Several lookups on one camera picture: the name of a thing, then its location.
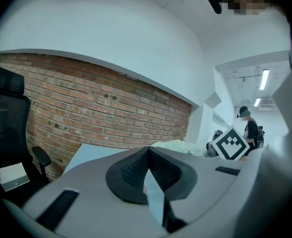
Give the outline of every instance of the white flowers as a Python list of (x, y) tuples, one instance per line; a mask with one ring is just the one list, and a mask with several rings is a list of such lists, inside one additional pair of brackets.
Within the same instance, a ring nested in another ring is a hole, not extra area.
[(162, 148), (166, 148), (166, 149), (173, 150), (176, 152), (181, 152), (181, 153), (196, 155), (196, 156), (204, 156), (204, 153), (205, 153), (204, 149), (199, 149), (196, 145), (191, 144), (191, 143), (186, 143), (179, 139), (167, 141), (167, 142), (156, 142), (152, 146), (162, 147)]

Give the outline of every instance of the white card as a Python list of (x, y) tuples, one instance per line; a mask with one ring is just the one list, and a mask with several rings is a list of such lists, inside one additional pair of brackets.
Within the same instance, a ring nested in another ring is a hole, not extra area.
[(22, 163), (0, 168), (0, 184), (8, 191), (29, 182), (28, 175)]
[(219, 156), (224, 160), (239, 160), (250, 146), (242, 135), (231, 126), (225, 133), (212, 142)]

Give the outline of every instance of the white desk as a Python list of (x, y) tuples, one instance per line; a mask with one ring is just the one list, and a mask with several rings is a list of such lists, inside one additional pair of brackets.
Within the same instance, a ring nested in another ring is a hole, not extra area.
[[(126, 151), (126, 149), (109, 148), (96, 145), (82, 144), (78, 149), (70, 163), (68, 164), (64, 173), (68, 172), (77, 165), (84, 162), (96, 160), (102, 157), (106, 157), (112, 154)], [(150, 170), (148, 170), (144, 185), (147, 188), (147, 197), (149, 202), (149, 211), (158, 221), (158, 224), (162, 224), (163, 218), (163, 206), (164, 206), (164, 193), (160, 189), (159, 185), (152, 176)]]

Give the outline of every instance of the white box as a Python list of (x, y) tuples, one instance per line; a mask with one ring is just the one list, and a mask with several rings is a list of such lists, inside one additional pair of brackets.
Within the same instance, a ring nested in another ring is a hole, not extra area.
[(29, 182), (22, 163), (0, 169), (0, 184), (4, 191), (9, 191)]

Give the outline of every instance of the chair headrest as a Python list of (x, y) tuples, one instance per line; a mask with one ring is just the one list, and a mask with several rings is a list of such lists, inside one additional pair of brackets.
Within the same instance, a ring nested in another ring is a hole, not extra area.
[(24, 91), (24, 77), (0, 67), (0, 93), (21, 96)]

